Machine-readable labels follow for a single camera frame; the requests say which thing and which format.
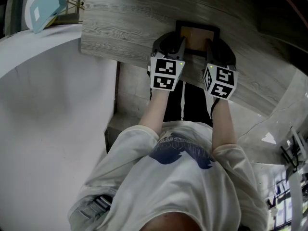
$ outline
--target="device screen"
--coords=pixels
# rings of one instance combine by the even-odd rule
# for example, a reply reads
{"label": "device screen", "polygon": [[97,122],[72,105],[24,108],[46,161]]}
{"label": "device screen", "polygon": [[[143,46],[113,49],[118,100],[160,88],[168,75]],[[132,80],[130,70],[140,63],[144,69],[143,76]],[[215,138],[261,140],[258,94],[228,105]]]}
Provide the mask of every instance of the device screen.
{"label": "device screen", "polygon": [[205,40],[214,39],[214,32],[196,27],[181,27],[181,37],[186,38],[185,48],[195,51],[206,51]]}

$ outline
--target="white wall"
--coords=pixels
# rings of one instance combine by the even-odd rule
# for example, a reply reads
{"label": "white wall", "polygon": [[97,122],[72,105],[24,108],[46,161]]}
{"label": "white wall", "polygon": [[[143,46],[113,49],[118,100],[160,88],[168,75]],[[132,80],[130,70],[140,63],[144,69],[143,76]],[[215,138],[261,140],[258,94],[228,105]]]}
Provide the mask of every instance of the white wall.
{"label": "white wall", "polygon": [[0,78],[44,51],[81,38],[81,29],[80,24],[59,25],[48,27],[37,34],[27,30],[0,39]]}
{"label": "white wall", "polygon": [[116,61],[78,39],[0,79],[0,228],[68,231],[67,212],[105,153]]}

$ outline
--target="blue graphic print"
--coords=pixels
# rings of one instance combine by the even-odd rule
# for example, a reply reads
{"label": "blue graphic print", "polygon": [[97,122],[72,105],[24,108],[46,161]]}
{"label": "blue graphic print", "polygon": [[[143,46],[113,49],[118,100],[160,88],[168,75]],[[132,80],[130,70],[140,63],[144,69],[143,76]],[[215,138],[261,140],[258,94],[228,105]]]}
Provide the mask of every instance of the blue graphic print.
{"label": "blue graphic print", "polygon": [[182,152],[186,152],[191,156],[202,169],[211,168],[211,162],[215,162],[202,147],[178,133],[171,133],[169,137],[163,138],[154,147],[149,157],[166,165],[172,164],[180,159]]}

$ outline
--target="tile floor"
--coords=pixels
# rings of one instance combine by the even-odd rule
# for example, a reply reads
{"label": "tile floor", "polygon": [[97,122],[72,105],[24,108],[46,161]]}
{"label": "tile floor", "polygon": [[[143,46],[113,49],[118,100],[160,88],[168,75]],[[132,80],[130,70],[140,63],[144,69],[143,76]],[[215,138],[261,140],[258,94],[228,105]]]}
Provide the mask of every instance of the tile floor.
{"label": "tile floor", "polygon": [[[118,111],[141,118],[149,103],[150,79],[146,69],[122,64],[119,78]],[[213,100],[207,98],[207,109]],[[282,164],[280,145],[308,116],[308,77],[296,70],[289,88],[269,117],[230,102],[239,145],[251,162]]]}

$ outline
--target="white t-shirt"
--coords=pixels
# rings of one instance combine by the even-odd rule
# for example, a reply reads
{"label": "white t-shirt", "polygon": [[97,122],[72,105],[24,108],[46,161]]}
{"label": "white t-shirt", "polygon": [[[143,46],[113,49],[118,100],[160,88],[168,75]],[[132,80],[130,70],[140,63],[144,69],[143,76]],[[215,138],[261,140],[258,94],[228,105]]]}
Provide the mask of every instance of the white t-shirt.
{"label": "white t-shirt", "polygon": [[211,137],[212,128],[188,121],[164,123],[160,138],[144,126],[124,130],[79,195],[117,189],[96,230],[138,231],[166,212],[190,216],[203,231],[267,230],[268,209],[242,148],[211,152]]}

